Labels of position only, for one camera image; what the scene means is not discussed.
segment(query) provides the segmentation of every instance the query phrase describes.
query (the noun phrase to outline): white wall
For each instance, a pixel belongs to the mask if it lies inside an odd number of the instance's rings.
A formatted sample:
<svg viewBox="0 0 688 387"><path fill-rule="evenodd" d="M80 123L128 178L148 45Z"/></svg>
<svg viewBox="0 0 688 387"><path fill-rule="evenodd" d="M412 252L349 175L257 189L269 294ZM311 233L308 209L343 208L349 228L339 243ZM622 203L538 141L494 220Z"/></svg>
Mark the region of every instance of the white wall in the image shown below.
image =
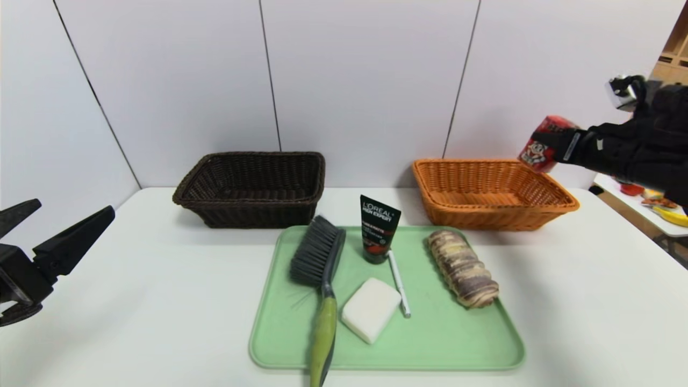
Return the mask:
<svg viewBox="0 0 688 387"><path fill-rule="evenodd" d="M448 158L512 158L548 114L620 123L604 83L649 76L684 0L487 0L477 18ZM558 165L567 187L595 173Z"/></svg>
<svg viewBox="0 0 688 387"><path fill-rule="evenodd" d="M277 151L258 0L57 0L141 185L204 155Z"/></svg>
<svg viewBox="0 0 688 387"><path fill-rule="evenodd" d="M412 185L441 158L478 0L263 0L284 151L329 187Z"/></svg>
<svg viewBox="0 0 688 387"><path fill-rule="evenodd" d="M413 159L514 158L547 114L621 122L604 82L649 74L682 0L57 0L144 186L214 151L318 150L328 186L409 185ZM594 173L553 175L585 187Z"/></svg>
<svg viewBox="0 0 688 387"><path fill-rule="evenodd" d="M51 1L4 1L2 208L43 203L2 243L27 252L138 186Z"/></svg>

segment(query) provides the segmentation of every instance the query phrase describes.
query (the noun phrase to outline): brush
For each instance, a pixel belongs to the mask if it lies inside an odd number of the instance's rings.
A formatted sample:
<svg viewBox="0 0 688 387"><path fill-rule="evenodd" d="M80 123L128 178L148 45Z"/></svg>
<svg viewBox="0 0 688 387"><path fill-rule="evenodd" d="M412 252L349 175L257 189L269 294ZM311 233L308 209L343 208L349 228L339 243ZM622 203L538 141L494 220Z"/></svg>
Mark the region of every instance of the brush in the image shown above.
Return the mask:
<svg viewBox="0 0 688 387"><path fill-rule="evenodd" d="M313 219L292 258L289 276L302 285L320 288L323 296L316 317L310 357L310 387L321 387L332 363L337 327L337 301L332 279L344 247L346 231L322 216Z"/></svg>

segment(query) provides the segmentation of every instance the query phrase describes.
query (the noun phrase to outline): wicker basket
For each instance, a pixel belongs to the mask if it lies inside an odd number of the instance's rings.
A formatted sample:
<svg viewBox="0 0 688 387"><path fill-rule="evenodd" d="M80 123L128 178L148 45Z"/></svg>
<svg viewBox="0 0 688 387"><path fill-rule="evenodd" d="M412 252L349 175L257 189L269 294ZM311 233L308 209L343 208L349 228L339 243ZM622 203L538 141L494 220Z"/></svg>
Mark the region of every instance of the wicker basket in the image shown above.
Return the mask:
<svg viewBox="0 0 688 387"><path fill-rule="evenodd" d="M536 230L580 207L517 160L417 160L413 174L432 223L459 229Z"/></svg>
<svg viewBox="0 0 688 387"><path fill-rule="evenodd" d="M209 154L184 177L172 201L208 227L282 229L311 221L324 184L320 153Z"/></svg>

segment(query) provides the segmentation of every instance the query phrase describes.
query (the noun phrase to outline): white table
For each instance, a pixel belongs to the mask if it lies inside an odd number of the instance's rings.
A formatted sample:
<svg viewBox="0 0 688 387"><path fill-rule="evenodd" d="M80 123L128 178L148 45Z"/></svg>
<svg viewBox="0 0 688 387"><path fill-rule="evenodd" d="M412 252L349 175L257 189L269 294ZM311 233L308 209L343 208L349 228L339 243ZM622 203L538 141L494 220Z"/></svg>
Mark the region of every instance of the white table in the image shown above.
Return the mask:
<svg viewBox="0 0 688 387"><path fill-rule="evenodd" d="M535 232L468 232L526 344L509 372L334 370L327 387L685 386L688 271L598 198ZM138 192L38 315L0 329L2 387L302 387L248 338L279 230L207 229ZM415 189L326 189L318 211L360 222L358 195L427 224Z"/></svg>
<svg viewBox="0 0 688 387"><path fill-rule="evenodd" d="M621 200L624 204L626 204L639 215L647 219L650 223L654 224L666 236L655 238L655 243L661 246L663 245L664 241L666 241L669 254L672 255L674 258L678 259L680 262L685 262L685 259L683 259L676 253L676 250L674 248L674 242L678 238L688 236L688 227L682 227L662 219L662 217L654 211L652 211L651 208L643 206L641 204L643 201L643 197L641 195L629 196L621 192L621 186L619 182L615 181L611 176L605 174L597 174L597 176L595 176L594 183L600 186L600 188L607 191L609 194ZM670 211L676 213L684 213L683 208L681 207L676 209L670 209Z"/></svg>

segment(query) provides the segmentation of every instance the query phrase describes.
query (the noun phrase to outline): banana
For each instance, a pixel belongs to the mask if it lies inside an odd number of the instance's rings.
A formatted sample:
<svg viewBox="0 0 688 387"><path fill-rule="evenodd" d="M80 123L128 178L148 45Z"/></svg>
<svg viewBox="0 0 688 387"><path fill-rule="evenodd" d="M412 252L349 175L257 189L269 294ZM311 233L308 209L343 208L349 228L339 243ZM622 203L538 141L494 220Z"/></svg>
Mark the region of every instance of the banana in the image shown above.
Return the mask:
<svg viewBox="0 0 688 387"><path fill-rule="evenodd" d="M688 227L688 216L682 215L680 213L667 211L657 206L652 207L652 209L667 222L674 223L683 227Z"/></svg>

